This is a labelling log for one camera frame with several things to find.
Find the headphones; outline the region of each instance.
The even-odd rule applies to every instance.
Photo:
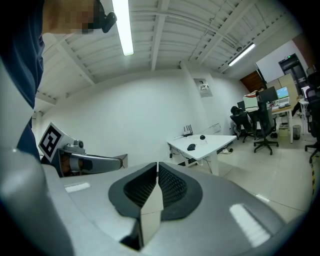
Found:
[[[93,23],[88,24],[88,29],[82,29],[82,34],[88,34],[96,29],[102,29],[103,33],[108,33],[117,22],[117,16],[113,11],[106,15],[105,9],[100,0],[96,0],[95,5],[96,4],[99,8],[94,8]]]

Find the computer monitor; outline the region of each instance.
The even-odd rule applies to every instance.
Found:
[[[278,99],[283,99],[286,97],[289,97],[289,92],[287,87],[282,87],[278,90],[276,90],[276,94],[278,95]]]
[[[305,86],[305,87],[302,87],[302,92],[303,92],[303,96],[306,98],[307,97],[307,90],[309,89],[310,87],[309,86]]]
[[[263,102],[273,102],[278,99],[278,95],[274,86],[259,92]]]
[[[240,101],[237,104],[238,104],[238,108],[239,109],[242,109],[243,111],[246,110],[246,106],[245,106],[245,102],[244,101]]]

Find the ceiling light fixture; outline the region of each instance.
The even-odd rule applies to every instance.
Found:
[[[243,56],[245,56],[248,52],[250,52],[256,45],[254,43],[250,44],[238,57],[236,57],[233,61],[231,61],[228,65],[231,67],[236,62],[238,62]]]
[[[113,10],[117,17],[116,27],[120,37],[120,42],[124,56],[134,54],[132,43],[130,17],[129,17],[129,0],[112,0]]]

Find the office chair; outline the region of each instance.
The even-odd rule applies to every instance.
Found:
[[[304,150],[307,151],[308,148],[315,149],[309,159],[309,163],[312,164],[312,158],[320,151],[320,89],[318,88],[320,84],[319,72],[309,75],[308,83],[310,88],[306,90],[306,98],[309,102],[309,112],[312,116],[312,121],[310,121],[310,116],[307,117],[308,132],[310,132],[311,135],[316,138],[316,143],[313,145],[306,145]]]
[[[270,145],[276,145],[277,147],[279,147],[277,141],[267,140],[267,136],[270,135],[275,128],[275,123],[272,118],[272,108],[267,108],[266,103],[263,101],[258,102],[258,107],[259,109],[256,112],[256,118],[260,122],[261,132],[258,132],[257,136],[263,138],[263,141],[253,143],[254,146],[256,146],[257,144],[259,145],[254,149],[253,152],[256,153],[257,149],[265,146],[270,150],[270,155],[272,155],[273,152]]]
[[[245,140],[247,137],[255,138],[254,134],[252,133],[251,123],[248,120],[247,112],[236,111],[233,115],[230,116],[230,118],[232,119],[232,121],[235,122],[238,130],[241,130],[241,132],[242,132],[241,125],[243,125],[244,127],[244,134],[243,134],[244,138],[242,141],[243,143],[245,143]]]

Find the caution tape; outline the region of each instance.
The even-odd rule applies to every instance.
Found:
[[[313,157],[314,158],[320,158],[320,156],[318,155],[315,155]],[[314,196],[315,194],[315,191],[316,191],[316,176],[315,176],[315,168],[314,168],[314,164],[313,164],[313,161],[311,163],[311,171],[312,171],[312,196]]]

